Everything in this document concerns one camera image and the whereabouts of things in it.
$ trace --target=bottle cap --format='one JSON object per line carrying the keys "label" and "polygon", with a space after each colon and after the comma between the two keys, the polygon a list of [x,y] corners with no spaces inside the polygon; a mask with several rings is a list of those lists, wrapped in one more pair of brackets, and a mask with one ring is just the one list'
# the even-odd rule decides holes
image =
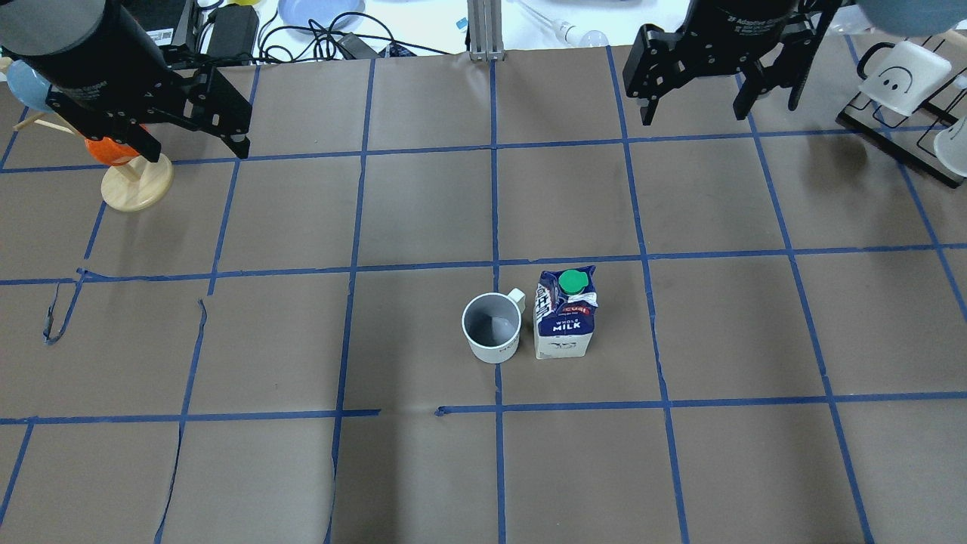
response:
{"label": "bottle cap", "polygon": [[561,290],[568,296],[578,294],[588,286],[588,275],[579,270],[565,270],[558,279]]}

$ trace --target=white mug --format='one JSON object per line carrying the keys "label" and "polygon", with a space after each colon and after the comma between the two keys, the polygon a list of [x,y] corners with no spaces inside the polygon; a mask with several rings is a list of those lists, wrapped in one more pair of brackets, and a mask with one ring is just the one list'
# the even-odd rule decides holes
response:
{"label": "white mug", "polygon": [[509,294],[486,292],[478,295],[463,309],[463,335],[470,349],[484,363],[503,363],[517,351],[520,342],[524,293],[514,289]]}
{"label": "white mug", "polygon": [[[866,63],[873,53],[885,47],[893,50],[877,67],[866,73]],[[940,88],[952,70],[951,61],[910,42],[883,42],[871,47],[856,71],[863,78],[860,91],[889,109],[909,117],[934,91]]]}
{"label": "white mug", "polygon": [[941,164],[951,172],[967,176],[967,131],[964,124],[967,116],[942,131],[933,139],[933,151]]}

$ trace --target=power adapter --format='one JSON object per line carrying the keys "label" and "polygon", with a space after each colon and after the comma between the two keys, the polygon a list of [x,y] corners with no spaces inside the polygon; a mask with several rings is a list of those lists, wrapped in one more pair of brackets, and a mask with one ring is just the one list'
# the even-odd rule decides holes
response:
{"label": "power adapter", "polygon": [[[208,16],[212,23],[212,38],[208,42],[206,54],[213,58],[237,57],[244,53],[251,54],[255,45],[255,34],[258,32],[258,14],[252,6],[232,4],[218,8]],[[251,64],[249,60],[240,59],[237,62],[225,63],[222,66],[243,66]]]}

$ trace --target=milk carton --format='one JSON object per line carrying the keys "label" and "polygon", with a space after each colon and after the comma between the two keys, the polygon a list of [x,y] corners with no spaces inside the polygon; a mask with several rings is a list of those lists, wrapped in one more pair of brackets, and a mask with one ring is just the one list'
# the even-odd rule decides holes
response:
{"label": "milk carton", "polygon": [[542,272],[534,302],[534,349],[539,359],[583,357],[595,332],[595,267]]}

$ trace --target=metal bracket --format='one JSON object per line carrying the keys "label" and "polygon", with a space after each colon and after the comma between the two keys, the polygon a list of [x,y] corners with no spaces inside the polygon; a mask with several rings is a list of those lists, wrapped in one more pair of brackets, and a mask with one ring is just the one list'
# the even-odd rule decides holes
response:
{"label": "metal bracket", "polygon": [[470,59],[474,62],[504,60],[500,3],[501,0],[467,0]]}

